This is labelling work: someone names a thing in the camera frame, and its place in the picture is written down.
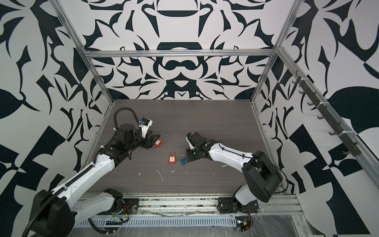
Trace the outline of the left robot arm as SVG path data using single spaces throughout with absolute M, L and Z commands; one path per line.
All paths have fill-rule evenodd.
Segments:
M 87 220 L 98 233 L 110 235 L 116 228 L 100 229 L 92 217 L 102 212 L 123 212 L 122 193 L 108 188 L 94 198 L 80 202 L 82 195 L 100 178 L 111 172 L 125 159 L 131 159 L 138 148 L 151 149 L 160 138 L 150 130 L 153 121 L 149 118 L 136 119 L 137 126 L 129 123 L 117 124 L 117 115 L 131 108 L 120 108 L 114 112 L 114 134 L 108 143 L 96 152 L 93 161 L 68 181 L 54 189 L 42 190 L 34 197 L 29 223 L 22 236 L 33 231 L 41 237 L 66 237 L 72 229 Z

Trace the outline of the red padlock long shackle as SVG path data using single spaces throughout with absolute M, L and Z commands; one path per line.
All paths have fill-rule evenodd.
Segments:
M 169 164 L 175 164 L 176 163 L 176 152 L 175 150 L 171 150 L 169 154 Z

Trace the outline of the blue padlock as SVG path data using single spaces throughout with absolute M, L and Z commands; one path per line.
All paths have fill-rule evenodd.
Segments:
M 188 158 L 185 157 L 184 155 L 181 155 L 181 156 L 180 156 L 180 162 L 181 162 L 181 164 L 182 164 L 183 166 L 185 166 L 185 165 L 187 165 L 187 164 L 189 163 Z

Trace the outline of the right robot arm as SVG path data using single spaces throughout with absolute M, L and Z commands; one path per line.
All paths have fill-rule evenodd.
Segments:
M 238 188 L 232 198 L 241 206 L 256 200 L 268 202 L 283 181 L 279 167 L 262 151 L 238 151 L 220 141 L 207 139 L 198 132 L 188 133 L 186 141 L 189 145 L 186 149 L 189 162 L 207 159 L 223 163 L 243 174 L 246 184 Z

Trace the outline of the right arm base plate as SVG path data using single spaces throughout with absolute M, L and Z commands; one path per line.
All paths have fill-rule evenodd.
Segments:
M 217 210 L 220 213 L 238 213 L 238 212 L 247 212 L 247 213 L 258 213 L 259 205 L 258 202 L 252 201 L 248 205 L 242 205 L 237 201 L 236 198 L 226 198 L 226 197 L 219 197 L 218 198 L 218 204 L 217 204 Z

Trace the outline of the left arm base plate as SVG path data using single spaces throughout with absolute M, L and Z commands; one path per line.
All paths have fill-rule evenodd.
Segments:
M 138 210 L 139 199 L 138 198 L 123 198 L 116 200 L 112 208 L 108 211 L 100 212 L 98 215 L 111 215 L 113 213 L 124 215 L 132 214 Z

